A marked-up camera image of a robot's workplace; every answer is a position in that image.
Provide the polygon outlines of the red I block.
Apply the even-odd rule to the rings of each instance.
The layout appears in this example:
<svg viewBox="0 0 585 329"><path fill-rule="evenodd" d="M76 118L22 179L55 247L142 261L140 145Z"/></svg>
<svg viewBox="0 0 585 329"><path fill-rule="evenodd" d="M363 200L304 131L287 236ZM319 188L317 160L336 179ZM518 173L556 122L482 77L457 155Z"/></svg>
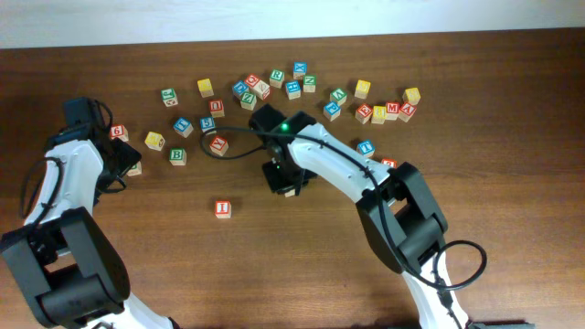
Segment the red I block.
<svg viewBox="0 0 585 329"><path fill-rule="evenodd" d="M231 218L232 206L228 200L218 200L215 203L215 216L217 218Z"/></svg>

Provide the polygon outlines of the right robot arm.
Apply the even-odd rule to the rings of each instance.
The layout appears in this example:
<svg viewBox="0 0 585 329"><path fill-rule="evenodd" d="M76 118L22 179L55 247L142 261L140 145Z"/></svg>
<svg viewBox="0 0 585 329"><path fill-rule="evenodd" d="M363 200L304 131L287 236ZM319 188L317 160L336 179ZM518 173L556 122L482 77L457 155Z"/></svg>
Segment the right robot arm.
<svg viewBox="0 0 585 329"><path fill-rule="evenodd" d="M470 318L456 291L474 281L453 283L444 235L448 224L419 170L409 163L393 168L349 148L303 111L285 117L270 105L255 111L250 130L271 160L262 170L272 192L297 196L322 177L349 197L369 247L407 283L422 328L466 328Z"/></svg>

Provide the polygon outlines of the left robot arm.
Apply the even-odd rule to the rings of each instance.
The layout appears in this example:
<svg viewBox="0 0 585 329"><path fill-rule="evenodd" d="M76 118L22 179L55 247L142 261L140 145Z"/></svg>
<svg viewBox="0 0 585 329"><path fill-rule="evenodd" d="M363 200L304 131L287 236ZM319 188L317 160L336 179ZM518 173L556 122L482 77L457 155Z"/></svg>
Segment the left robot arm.
<svg viewBox="0 0 585 329"><path fill-rule="evenodd" d="M122 258L92 216L100 196L125 189L141 154L110 137L113 116L103 102L80 97L63 110L65 128L33 165L45 174L20 200L24 225L1 237L2 258L45 328L176 329L131 292Z"/></svg>

